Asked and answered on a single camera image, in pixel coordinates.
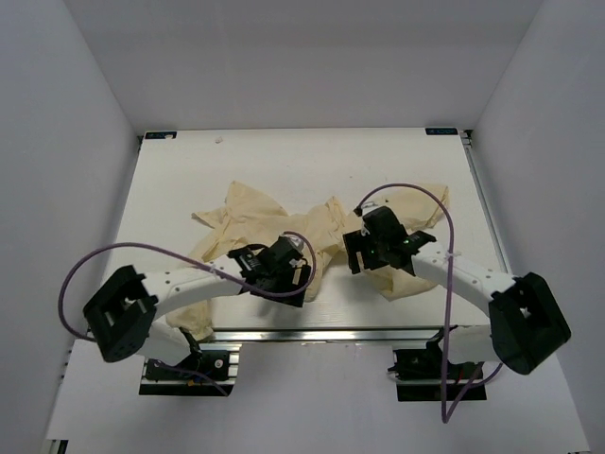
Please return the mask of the cream yellow jacket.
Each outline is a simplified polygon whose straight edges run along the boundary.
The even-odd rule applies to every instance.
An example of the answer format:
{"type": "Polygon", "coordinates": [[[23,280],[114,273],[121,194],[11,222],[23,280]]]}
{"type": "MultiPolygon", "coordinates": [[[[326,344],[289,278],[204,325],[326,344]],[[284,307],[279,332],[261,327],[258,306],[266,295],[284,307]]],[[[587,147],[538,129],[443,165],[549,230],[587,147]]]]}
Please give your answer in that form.
{"type": "Polygon", "coordinates": [[[221,207],[192,218],[207,230],[189,254],[199,261],[210,262],[249,244],[269,246],[283,232],[292,231],[310,241],[304,256],[318,266],[301,307],[246,293],[200,301],[166,315],[168,326],[184,328],[198,341],[218,330],[403,327],[411,322],[407,311],[435,288],[391,267],[351,274],[342,237],[360,229],[361,219],[337,197],[306,213],[288,214],[266,193],[233,182],[221,207]]]}

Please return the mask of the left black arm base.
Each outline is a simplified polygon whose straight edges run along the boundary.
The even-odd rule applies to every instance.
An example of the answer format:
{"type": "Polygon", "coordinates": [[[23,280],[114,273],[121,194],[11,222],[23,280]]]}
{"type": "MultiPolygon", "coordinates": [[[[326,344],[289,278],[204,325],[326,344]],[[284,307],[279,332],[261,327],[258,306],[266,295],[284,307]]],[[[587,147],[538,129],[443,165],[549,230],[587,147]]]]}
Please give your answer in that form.
{"type": "Polygon", "coordinates": [[[239,345],[210,345],[176,366],[147,359],[139,394],[147,396],[228,397],[234,387],[239,345]]]}

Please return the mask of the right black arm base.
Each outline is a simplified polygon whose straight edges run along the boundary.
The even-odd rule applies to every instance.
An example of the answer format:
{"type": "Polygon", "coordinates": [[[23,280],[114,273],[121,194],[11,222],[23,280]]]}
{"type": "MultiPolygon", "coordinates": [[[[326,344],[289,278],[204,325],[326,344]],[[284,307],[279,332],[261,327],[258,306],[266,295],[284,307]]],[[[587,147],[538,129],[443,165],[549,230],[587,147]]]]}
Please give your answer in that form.
{"type": "MultiPolygon", "coordinates": [[[[427,350],[397,349],[394,363],[387,369],[396,385],[399,402],[438,402],[441,400],[441,359],[427,350]]],[[[446,397],[453,402],[470,380],[477,363],[448,364],[446,397]]]]}

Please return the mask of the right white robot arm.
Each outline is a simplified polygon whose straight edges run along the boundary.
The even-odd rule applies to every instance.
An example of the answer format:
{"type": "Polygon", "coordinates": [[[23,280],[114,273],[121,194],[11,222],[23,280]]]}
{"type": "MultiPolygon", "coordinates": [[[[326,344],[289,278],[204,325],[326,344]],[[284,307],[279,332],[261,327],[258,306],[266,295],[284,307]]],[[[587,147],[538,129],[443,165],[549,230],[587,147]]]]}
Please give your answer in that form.
{"type": "Polygon", "coordinates": [[[545,279],[491,271],[447,252],[432,235],[408,233],[387,206],[356,209],[360,229],[343,237],[352,273],[385,267],[437,284],[482,311],[486,325],[448,323],[426,344],[428,369],[447,377],[460,364],[499,362],[528,375],[571,338],[545,279]]]}

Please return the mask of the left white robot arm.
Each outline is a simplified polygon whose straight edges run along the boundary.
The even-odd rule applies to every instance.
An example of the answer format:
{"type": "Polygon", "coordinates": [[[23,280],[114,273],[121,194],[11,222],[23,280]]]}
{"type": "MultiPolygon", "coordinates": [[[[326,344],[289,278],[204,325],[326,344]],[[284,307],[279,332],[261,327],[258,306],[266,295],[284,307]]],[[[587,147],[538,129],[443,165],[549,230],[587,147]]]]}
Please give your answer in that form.
{"type": "Polygon", "coordinates": [[[317,270],[301,235],[286,232],[270,246],[245,246],[209,262],[187,258],[186,267],[115,271],[83,308],[103,359],[115,363],[134,355],[159,360],[177,376],[199,368],[192,335],[167,324],[166,315],[199,302],[248,293],[300,307],[317,270]]]}

